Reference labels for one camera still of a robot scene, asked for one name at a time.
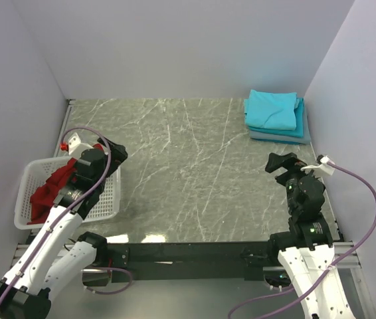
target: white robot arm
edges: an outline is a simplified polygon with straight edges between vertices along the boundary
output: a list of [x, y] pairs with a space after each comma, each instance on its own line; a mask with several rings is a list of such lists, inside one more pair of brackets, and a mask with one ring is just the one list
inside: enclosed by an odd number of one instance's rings
[[[334, 246], [319, 245], [309, 248], [290, 247], [278, 253], [298, 296], [303, 295], [334, 260]], [[329, 267], [322, 283], [302, 301], [305, 319], [355, 319], [341, 285], [339, 272]]]
[[98, 135], [108, 152], [81, 143], [77, 134], [64, 145], [77, 159], [75, 172], [59, 191], [48, 219], [25, 254], [0, 280], [1, 319], [45, 319], [51, 301], [82, 269], [108, 264], [107, 240], [87, 232], [52, 265], [67, 238], [99, 201], [105, 178], [128, 158], [124, 146]]

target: white plastic basket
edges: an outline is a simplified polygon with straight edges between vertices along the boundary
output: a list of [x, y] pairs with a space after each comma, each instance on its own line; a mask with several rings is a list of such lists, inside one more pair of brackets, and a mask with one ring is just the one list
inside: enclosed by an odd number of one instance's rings
[[[18, 229], [42, 228], [43, 224], [28, 225], [31, 221], [30, 197], [36, 189], [45, 184], [50, 175], [58, 168], [65, 166], [70, 156], [38, 159], [32, 161], [24, 169], [15, 204], [14, 224]], [[120, 167], [107, 180], [100, 201], [91, 209], [84, 223], [109, 219], [118, 213], [120, 208]]]

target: stack of folded towels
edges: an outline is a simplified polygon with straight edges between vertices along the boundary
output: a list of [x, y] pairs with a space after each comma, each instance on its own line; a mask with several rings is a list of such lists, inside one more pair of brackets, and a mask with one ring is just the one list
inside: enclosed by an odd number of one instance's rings
[[254, 140], [309, 144], [308, 119], [303, 98], [296, 93], [250, 91], [244, 100], [245, 123]]

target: white wall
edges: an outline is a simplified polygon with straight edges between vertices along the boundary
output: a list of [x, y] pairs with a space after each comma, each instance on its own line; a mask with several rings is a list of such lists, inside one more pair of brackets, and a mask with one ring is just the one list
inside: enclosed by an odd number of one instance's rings
[[0, 0], [0, 278], [22, 232], [13, 225], [25, 164], [51, 157], [65, 99], [10, 1]]
[[[365, 177], [376, 188], [376, 1], [357, 0], [306, 93], [318, 153]], [[341, 227], [354, 241], [369, 228], [372, 195], [342, 173], [327, 180]], [[376, 230], [359, 251], [376, 305]]]
[[353, 0], [14, 0], [67, 98], [303, 95]]

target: white cable clip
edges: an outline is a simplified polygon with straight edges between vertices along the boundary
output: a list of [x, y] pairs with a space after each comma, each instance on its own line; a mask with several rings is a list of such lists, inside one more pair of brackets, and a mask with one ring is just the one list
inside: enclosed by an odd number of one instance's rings
[[316, 177], [324, 177], [333, 175], [335, 168], [328, 165], [328, 162], [333, 163], [328, 156], [324, 156], [320, 159], [320, 165], [308, 165], [300, 168], [302, 171], [314, 171]]

